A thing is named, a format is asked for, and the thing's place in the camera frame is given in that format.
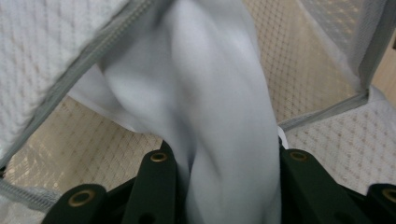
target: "white fabric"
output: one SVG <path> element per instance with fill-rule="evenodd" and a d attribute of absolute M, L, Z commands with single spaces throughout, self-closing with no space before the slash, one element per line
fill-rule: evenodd
<path fill-rule="evenodd" d="M 339 184 L 366 194 L 396 184 L 396 110 L 370 89 L 367 105 L 286 132 L 290 147 L 312 153 Z"/>
<path fill-rule="evenodd" d="M 277 127 L 277 135 L 282 139 L 282 147 L 285 149 L 289 149 L 289 143 L 288 139 L 286 139 L 285 132 L 283 132 L 283 129 L 281 127 Z"/>
<path fill-rule="evenodd" d="M 0 1 L 0 159 L 50 87 L 126 3 Z"/>
<path fill-rule="evenodd" d="M 88 79 L 71 95 L 170 144 L 189 223 L 280 222 L 276 121 L 241 2 L 161 1 L 100 67 L 106 99 Z"/>

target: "white cloth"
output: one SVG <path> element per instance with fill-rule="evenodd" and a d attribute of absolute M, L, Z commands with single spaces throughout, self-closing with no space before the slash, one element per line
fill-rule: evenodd
<path fill-rule="evenodd" d="M 49 89 L 127 3 L 0 1 L 0 160 Z"/>
<path fill-rule="evenodd" d="M 277 127 L 277 135 L 279 135 L 280 139 L 282 140 L 282 147 L 285 149 L 289 149 L 288 139 L 286 139 L 285 132 L 281 127 Z"/>
<path fill-rule="evenodd" d="M 71 95 L 170 144 L 189 223 L 279 223 L 276 120 L 244 5 L 161 1 L 140 20 Z"/>

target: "white sheet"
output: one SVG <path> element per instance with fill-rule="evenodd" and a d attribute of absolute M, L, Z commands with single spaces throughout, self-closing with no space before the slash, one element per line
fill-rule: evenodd
<path fill-rule="evenodd" d="M 239 0 L 161 1 L 100 68 L 70 95 L 170 144 L 189 223 L 280 222 L 276 120 Z"/>

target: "mesh panel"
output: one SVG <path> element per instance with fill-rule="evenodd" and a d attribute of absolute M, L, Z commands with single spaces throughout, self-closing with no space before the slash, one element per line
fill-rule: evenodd
<path fill-rule="evenodd" d="M 395 124 L 396 111 L 383 98 L 286 136 L 290 147 L 312 153 L 336 182 L 365 195 L 374 183 L 396 184 Z"/>
<path fill-rule="evenodd" d="M 8 165 L 6 180 L 65 192 L 82 183 L 113 189 L 136 176 L 161 139 L 132 133 L 66 97 Z"/>
<path fill-rule="evenodd" d="M 294 0 L 246 0 L 278 122 L 354 95 Z"/>
<path fill-rule="evenodd" d="M 301 2 L 329 38 L 346 53 L 359 18 L 362 1 L 301 0 Z"/>

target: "metal grommet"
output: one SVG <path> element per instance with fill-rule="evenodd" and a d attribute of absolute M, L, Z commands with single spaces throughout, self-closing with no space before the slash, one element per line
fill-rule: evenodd
<path fill-rule="evenodd" d="M 168 159 L 168 156 L 166 156 L 166 154 L 163 152 L 157 152 L 152 154 L 150 159 L 152 161 L 160 162 L 160 161 L 166 161 Z"/>
<path fill-rule="evenodd" d="M 295 152 L 294 151 L 294 152 L 291 152 L 289 155 L 295 161 L 307 161 L 308 160 L 308 157 L 303 152 Z"/>
<path fill-rule="evenodd" d="M 396 189 L 383 189 L 382 194 L 393 203 L 396 203 Z"/>
<path fill-rule="evenodd" d="M 95 197 L 95 191 L 91 189 L 84 189 L 73 194 L 73 196 L 70 197 L 69 205 L 72 207 L 80 207 L 90 202 L 94 197 Z"/>

